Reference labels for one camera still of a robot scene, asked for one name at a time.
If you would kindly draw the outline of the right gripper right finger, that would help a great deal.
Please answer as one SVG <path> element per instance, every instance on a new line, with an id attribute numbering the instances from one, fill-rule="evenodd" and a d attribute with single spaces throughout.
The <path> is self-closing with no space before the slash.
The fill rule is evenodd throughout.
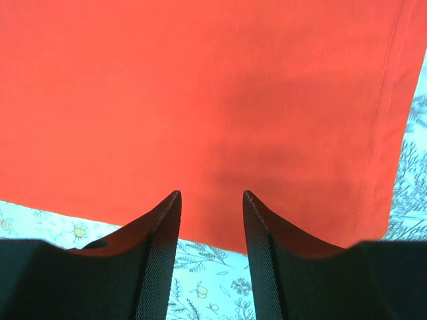
<path id="1" fill-rule="evenodd" d="M 251 191 L 243 216 L 258 319 L 425 319 L 426 243 L 347 249 L 281 218 Z"/>

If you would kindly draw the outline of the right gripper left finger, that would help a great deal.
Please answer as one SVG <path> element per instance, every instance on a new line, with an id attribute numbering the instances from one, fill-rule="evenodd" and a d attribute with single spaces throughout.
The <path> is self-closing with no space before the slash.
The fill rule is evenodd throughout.
<path id="1" fill-rule="evenodd" d="M 174 191 L 82 249 L 1 241 L 2 319 L 165 319 L 181 219 Z"/>

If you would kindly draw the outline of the orange t-shirt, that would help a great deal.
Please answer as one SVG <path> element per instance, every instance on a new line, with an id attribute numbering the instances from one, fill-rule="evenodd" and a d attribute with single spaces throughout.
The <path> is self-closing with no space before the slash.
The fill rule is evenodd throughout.
<path id="1" fill-rule="evenodd" d="M 1 198 L 245 252 L 242 194 L 329 243 L 387 231 L 425 1 L 2 1 Z"/>

